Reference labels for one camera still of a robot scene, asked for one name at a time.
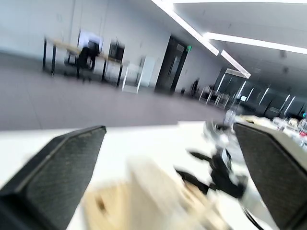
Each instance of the white tabletop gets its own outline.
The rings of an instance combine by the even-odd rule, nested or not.
[[[53,137],[71,130],[37,130],[0,132],[0,188]],[[202,138],[202,123],[181,123],[179,126],[144,126],[108,128],[97,159],[89,188],[101,187],[116,180],[127,179],[127,159],[146,155],[174,179],[179,179],[173,166],[193,173],[204,182],[210,181],[210,167],[186,152],[186,148],[201,150],[211,156],[214,145]],[[220,211],[236,230],[256,230],[243,214],[239,202],[219,192]],[[270,229],[261,223],[264,229]],[[81,205],[68,226],[69,230],[86,230]]]

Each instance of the ceiling light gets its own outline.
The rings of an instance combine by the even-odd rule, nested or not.
[[[218,3],[218,2],[263,2],[263,3],[300,3],[306,4],[306,0],[165,0],[172,3]]]
[[[222,85],[222,82],[223,82],[223,80],[224,80],[224,77],[225,77],[225,74],[223,75],[223,77],[222,77],[222,79],[221,79],[221,82],[220,82],[220,84],[219,84],[219,87],[217,87],[217,92],[219,92],[219,89],[220,89],[220,87],[221,87],[221,85]]]
[[[224,34],[215,34],[215,33],[210,33],[210,32],[205,33],[203,36],[206,39],[212,39],[212,40],[218,40],[218,41],[224,41],[224,42],[234,42],[234,43],[251,45],[251,46],[260,46],[260,47],[271,48],[271,49],[285,50],[285,51],[294,52],[294,53],[307,54],[306,48],[288,46],[288,45],[283,45],[279,43],[265,42],[265,41],[250,39],[250,38],[236,37],[236,36],[230,36],[230,35],[224,35]]]
[[[235,76],[238,76],[238,77],[245,78],[243,73],[241,73],[240,71],[234,70],[234,69],[227,69],[226,73],[229,73],[231,75],[235,75]]]
[[[251,93],[252,93],[253,91],[254,91],[254,88],[251,89],[251,91],[250,91],[250,93],[249,93],[248,98],[246,99],[246,101],[249,100],[249,97],[250,97],[250,95],[251,95]]]
[[[221,55],[237,70],[239,70],[246,78],[250,77],[250,73],[244,69],[236,60],[234,60],[225,50],[222,50]]]
[[[264,92],[264,95],[262,96],[262,98],[261,98],[261,100],[260,100],[260,102],[259,102],[259,104],[258,104],[258,105],[260,105],[260,104],[261,104],[261,102],[262,102],[262,100],[263,100],[264,96],[267,94],[268,90],[269,90],[269,88],[267,88],[267,90]]]
[[[196,30],[194,30],[186,21],[184,21],[181,17],[176,14],[172,5],[169,2],[161,1],[161,0],[152,0],[154,4],[156,4],[159,8],[161,8],[165,13],[167,13],[172,19],[174,19],[179,25],[181,25],[186,31],[188,31],[196,40],[198,40],[203,46],[205,46],[208,50],[210,50],[214,55],[219,54],[219,50],[215,48],[213,45],[208,42],[203,36],[201,36]]]
[[[283,115],[286,115],[286,113],[287,113],[288,109],[290,108],[290,106],[291,106],[291,104],[292,104],[294,98],[295,98],[295,96],[292,98],[290,104],[289,104],[288,107],[286,108],[286,111],[283,113]]]
[[[242,90],[243,90],[245,84],[246,84],[246,81],[243,83],[243,85],[242,85],[242,87],[241,87],[241,89],[240,89],[240,91],[239,91],[239,93],[238,93],[238,96],[237,96],[238,98],[240,98],[241,93],[242,93]]]

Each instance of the black cable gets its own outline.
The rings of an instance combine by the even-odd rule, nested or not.
[[[243,206],[241,206],[245,216],[249,219],[249,221],[259,230],[264,230],[258,223],[257,221],[251,216],[251,214],[249,213],[249,211],[244,208]]]

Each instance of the gray carpet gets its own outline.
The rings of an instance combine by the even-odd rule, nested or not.
[[[180,95],[122,92],[109,84],[51,77],[41,64],[0,57],[0,130],[172,125],[222,120],[224,111]]]

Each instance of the dark door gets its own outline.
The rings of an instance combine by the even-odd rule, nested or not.
[[[174,37],[170,37],[155,87],[157,90],[165,92],[175,91],[188,53],[186,50],[186,45]]]

